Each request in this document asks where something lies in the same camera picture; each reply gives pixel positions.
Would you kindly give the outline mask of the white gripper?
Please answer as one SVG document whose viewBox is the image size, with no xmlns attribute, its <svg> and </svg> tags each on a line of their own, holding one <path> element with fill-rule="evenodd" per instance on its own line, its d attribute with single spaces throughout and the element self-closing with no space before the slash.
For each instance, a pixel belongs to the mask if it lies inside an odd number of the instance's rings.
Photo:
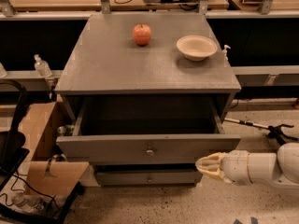
<svg viewBox="0 0 299 224">
<path fill-rule="evenodd" d="M 234 150 L 227 154 L 217 152 L 198 159 L 195 167 L 198 172 L 212 179 L 237 186 L 248 186 L 248 157 L 249 153 L 244 150 Z"/>
</svg>

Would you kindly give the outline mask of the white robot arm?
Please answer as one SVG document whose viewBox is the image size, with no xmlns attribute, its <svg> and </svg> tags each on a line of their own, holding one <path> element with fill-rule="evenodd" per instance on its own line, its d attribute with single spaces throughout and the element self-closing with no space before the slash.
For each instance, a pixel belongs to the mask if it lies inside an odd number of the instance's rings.
<svg viewBox="0 0 299 224">
<path fill-rule="evenodd" d="M 299 190 L 299 144 L 287 143 L 275 153 L 246 150 L 218 152 L 195 163 L 203 175 L 237 186 L 264 184 L 290 193 Z"/>
</svg>

